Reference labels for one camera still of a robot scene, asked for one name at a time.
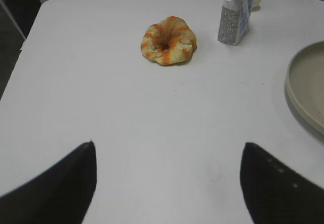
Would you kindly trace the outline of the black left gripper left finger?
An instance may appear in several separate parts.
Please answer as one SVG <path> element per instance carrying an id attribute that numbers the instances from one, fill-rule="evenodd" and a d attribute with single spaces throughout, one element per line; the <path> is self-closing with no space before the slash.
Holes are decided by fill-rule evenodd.
<path id="1" fill-rule="evenodd" d="M 1 196 L 1 223 L 82 223 L 97 186 L 92 141 Z"/>

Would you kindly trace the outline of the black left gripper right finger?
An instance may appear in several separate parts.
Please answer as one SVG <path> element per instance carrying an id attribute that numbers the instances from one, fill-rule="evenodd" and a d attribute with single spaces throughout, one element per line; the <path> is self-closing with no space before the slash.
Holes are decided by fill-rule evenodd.
<path id="1" fill-rule="evenodd" d="M 240 185 L 253 223 L 323 223 L 323 188 L 256 143 L 245 144 Z"/>

